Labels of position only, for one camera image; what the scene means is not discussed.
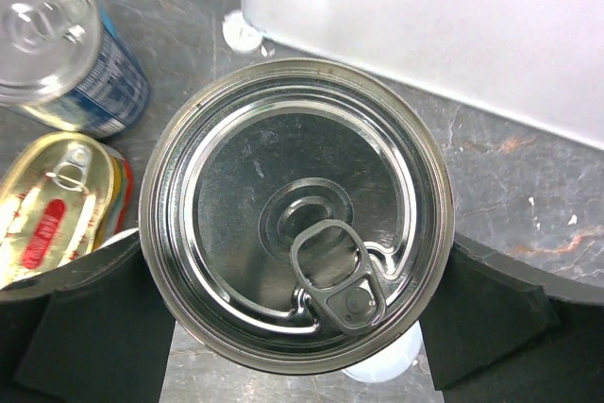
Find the white wall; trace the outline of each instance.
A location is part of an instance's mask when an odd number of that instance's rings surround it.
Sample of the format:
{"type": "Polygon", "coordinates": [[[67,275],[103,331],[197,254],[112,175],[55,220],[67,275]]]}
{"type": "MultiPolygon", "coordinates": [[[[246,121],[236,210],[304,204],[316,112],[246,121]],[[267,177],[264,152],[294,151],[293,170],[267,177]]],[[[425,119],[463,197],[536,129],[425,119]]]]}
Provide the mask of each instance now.
{"type": "Polygon", "coordinates": [[[604,149],[604,0],[243,0],[266,36],[604,149]]]}

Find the gray marble surface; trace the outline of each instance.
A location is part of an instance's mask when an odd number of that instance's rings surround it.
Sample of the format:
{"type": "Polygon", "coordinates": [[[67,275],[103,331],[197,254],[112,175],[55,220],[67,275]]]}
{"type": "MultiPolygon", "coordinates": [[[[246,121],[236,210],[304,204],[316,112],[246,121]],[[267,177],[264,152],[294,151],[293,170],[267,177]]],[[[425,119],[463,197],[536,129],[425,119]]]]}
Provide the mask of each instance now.
{"type": "MultiPolygon", "coordinates": [[[[100,0],[140,57],[154,93],[143,120],[109,144],[132,163],[137,191],[168,120],[217,77],[265,60],[236,55],[221,34],[240,0],[100,0]]],[[[267,44],[270,59],[301,56],[267,44]]],[[[457,230],[563,277],[604,286],[604,154],[455,102],[387,82],[417,111],[443,147],[454,186],[457,230]]],[[[0,115],[0,172],[49,132],[7,111],[0,115]]],[[[127,227],[136,225],[136,204],[127,227]]],[[[436,402],[420,355],[402,377],[359,384],[341,373],[285,378],[217,357],[176,329],[161,401],[436,402]]]]}

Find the pull ring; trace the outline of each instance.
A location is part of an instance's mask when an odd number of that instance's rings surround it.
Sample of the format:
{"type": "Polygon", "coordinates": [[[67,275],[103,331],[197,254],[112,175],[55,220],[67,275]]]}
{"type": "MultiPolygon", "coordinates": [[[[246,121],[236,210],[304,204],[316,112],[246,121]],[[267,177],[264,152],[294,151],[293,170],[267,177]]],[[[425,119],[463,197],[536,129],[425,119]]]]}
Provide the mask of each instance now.
{"type": "Polygon", "coordinates": [[[85,191],[91,159],[92,151],[90,148],[79,145],[67,151],[53,171],[46,175],[64,190],[85,191]]]}
{"type": "Polygon", "coordinates": [[[300,286],[325,315],[346,335],[361,335],[376,327],[386,312],[386,297],[379,284],[367,248],[353,227],[338,219],[326,219],[295,237],[290,260],[300,286]],[[357,247],[359,262],[344,281],[330,288],[317,288],[304,276],[298,260],[300,248],[322,231],[336,227],[345,231],[357,247]]]}
{"type": "Polygon", "coordinates": [[[58,40],[78,42],[92,17],[87,0],[41,0],[11,6],[0,22],[4,36],[26,52],[39,53],[58,40]]]}

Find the aluminum can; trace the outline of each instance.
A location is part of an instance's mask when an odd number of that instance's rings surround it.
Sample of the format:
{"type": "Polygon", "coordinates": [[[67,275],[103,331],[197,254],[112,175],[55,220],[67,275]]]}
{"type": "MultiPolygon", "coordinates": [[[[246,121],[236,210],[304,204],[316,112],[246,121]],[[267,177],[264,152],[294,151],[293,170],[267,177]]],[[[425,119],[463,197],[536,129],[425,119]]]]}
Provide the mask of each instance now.
{"type": "Polygon", "coordinates": [[[194,337],[304,375],[363,361],[417,321],[453,214],[440,148],[403,99],[352,68],[286,59],[181,108],[147,166],[139,229],[194,337]]]}
{"type": "Polygon", "coordinates": [[[0,0],[0,106],[106,138],[143,114],[143,68],[95,0],[0,0]]]}
{"type": "Polygon", "coordinates": [[[113,235],[131,182],[119,153],[83,134],[31,144],[0,185],[0,288],[51,271],[113,235]]]}

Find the can lid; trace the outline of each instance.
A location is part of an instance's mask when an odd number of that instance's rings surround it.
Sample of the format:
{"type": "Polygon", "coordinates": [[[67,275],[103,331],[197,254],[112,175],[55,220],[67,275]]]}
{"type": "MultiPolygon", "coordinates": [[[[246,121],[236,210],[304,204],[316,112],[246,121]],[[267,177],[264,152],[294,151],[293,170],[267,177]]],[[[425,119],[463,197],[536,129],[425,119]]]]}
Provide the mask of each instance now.
{"type": "Polygon", "coordinates": [[[0,104],[70,91],[100,45],[94,0],[0,0],[0,104]]]}
{"type": "Polygon", "coordinates": [[[437,145],[395,93],[341,65],[276,60],[180,111],[147,168],[140,229],[187,330],[239,363],[307,374],[416,321],[453,206],[437,145]]]}

